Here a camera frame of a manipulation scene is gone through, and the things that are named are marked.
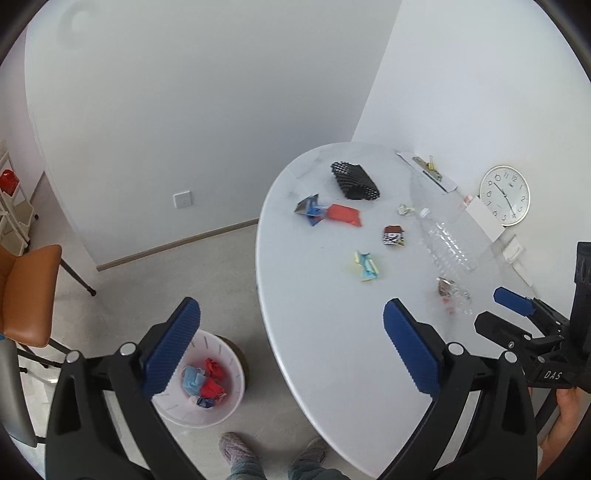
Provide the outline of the person's right hand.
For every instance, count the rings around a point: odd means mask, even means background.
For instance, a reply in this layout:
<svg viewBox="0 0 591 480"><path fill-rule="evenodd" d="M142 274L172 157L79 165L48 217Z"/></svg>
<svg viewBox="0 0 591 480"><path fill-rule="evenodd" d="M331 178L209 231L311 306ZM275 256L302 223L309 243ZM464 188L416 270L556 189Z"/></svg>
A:
<svg viewBox="0 0 591 480"><path fill-rule="evenodd" d="M554 463L572 438L581 421L583 404L587 397L588 395L579 388L556 391L555 398L559 415L539 446L541 453L538 465L539 476Z"/></svg>

